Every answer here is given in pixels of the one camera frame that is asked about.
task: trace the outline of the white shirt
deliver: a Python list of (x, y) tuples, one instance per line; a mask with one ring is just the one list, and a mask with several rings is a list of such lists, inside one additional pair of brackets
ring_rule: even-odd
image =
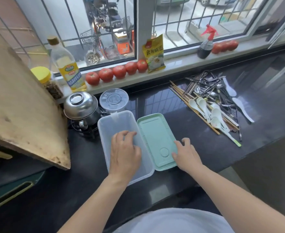
[(234, 233), (224, 217), (197, 209), (164, 208), (140, 215), (114, 233)]

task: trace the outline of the yellow packet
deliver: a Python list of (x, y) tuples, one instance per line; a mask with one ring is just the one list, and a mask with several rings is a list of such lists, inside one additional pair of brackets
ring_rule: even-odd
[(164, 69), (163, 35), (148, 39), (143, 45), (143, 53), (148, 63), (148, 73)]

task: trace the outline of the person's left hand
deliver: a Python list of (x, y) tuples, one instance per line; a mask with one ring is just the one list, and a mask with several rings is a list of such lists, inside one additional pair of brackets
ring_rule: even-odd
[(136, 134), (137, 132), (121, 131), (114, 134), (111, 139), (109, 175), (126, 185), (136, 173), (141, 162), (141, 149), (133, 145), (133, 137)]

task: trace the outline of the green container lid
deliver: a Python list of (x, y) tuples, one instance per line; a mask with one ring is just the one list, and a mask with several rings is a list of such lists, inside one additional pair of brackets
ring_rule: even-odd
[(177, 153), (176, 140), (163, 114), (156, 113), (137, 120), (140, 133), (149, 153), (151, 153), (155, 170), (164, 171), (177, 166), (172, 152)]

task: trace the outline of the stainless steel pot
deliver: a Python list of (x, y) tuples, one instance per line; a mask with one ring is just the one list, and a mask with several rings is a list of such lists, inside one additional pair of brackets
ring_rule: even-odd
[(68, 96), (64, 103), (64, 113), (67, 118), (75, 120), (83, 130), (101, 118), (96, 97), (87, 92), (76, 92)]

